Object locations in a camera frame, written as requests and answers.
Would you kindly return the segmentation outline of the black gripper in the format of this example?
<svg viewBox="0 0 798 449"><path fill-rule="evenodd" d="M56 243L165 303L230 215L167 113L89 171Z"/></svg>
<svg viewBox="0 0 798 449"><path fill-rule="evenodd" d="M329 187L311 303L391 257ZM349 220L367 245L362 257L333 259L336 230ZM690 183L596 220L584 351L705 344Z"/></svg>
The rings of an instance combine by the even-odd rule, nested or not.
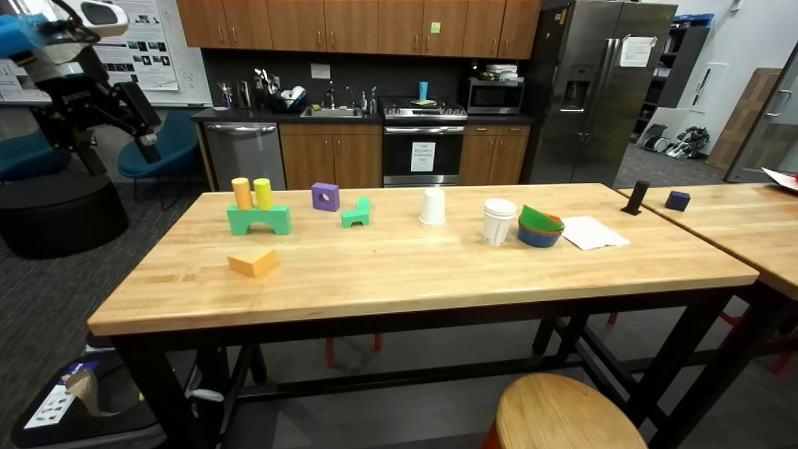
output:
<svg viewBox="0 0 798 449"><path fill-rule="evenodd" d="M121 123L130 128L130 134L134 138L142 157L146 163L156 163L159 159L159 152L156 152L159 117L151 111L149 101L134 82L118 82L115 92L121 106Z"/></svg>

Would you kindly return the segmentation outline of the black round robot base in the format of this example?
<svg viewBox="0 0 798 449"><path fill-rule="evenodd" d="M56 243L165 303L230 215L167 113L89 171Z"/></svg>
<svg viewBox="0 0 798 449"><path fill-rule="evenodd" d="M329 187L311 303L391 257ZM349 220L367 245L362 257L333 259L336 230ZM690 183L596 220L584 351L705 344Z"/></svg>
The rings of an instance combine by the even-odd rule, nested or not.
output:
<svg viewBox="0 0 798 449"><path fill-rule="evenodd" d="M125 205L106 178L44 176L0 191L0 237L25 259L88 253L127 227Z"/></svg>

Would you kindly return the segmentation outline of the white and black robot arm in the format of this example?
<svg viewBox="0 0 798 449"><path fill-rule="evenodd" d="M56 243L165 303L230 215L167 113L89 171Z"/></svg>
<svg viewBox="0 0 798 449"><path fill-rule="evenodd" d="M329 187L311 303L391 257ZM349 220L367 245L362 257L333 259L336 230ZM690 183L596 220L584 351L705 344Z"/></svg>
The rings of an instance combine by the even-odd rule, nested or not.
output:
<svg viewBox="0 0 798 449"><path fill-rule="evenodd" d="M159 117L136 82L111 82L95 46L127 31L130 16L106 0L2 0L0 57L13 61L50 102L31 111L54 151L75 152L89 176L104 164L95 128L131 138L156 163Z"/></svg>

